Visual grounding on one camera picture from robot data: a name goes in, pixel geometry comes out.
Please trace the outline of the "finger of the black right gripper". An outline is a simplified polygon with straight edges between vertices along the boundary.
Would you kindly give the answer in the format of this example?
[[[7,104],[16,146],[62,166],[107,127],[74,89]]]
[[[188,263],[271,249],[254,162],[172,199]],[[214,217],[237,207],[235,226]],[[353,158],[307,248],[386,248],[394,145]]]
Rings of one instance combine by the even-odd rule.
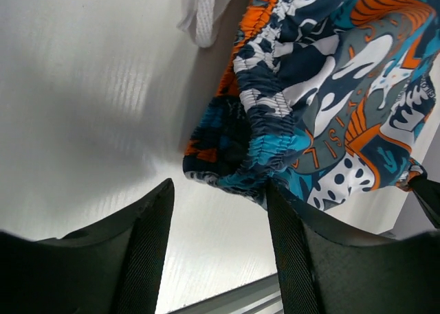
[[[424,214],[434,228],[440,228],[440,184],[426,177],[415,177],[409,183]]]

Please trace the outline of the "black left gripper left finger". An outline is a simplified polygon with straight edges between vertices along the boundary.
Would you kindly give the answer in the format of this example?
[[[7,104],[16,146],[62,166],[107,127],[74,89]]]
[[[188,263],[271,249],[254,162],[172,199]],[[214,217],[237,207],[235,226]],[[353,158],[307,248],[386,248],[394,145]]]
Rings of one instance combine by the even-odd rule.
[[[2,313],[154,313],[175,187],[62,238],[1,233]]]

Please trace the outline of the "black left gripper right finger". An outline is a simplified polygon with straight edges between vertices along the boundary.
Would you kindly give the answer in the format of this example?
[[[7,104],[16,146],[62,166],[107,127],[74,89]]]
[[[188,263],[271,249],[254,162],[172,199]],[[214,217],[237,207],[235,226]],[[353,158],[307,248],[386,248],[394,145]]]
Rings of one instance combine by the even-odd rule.
[[[439,312],[438,232],[365,232],[276,183],[266,199],[284,312]]]

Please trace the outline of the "patterned blue orange shorts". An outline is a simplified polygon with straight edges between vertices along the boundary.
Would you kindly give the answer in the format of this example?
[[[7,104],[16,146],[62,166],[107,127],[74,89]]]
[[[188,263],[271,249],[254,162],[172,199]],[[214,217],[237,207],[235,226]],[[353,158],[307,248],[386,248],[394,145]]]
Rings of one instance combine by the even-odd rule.
[[[275,181],[322,211],[414,190],[438,55],[439,0],[250,0],[184,174],[259,205]]]

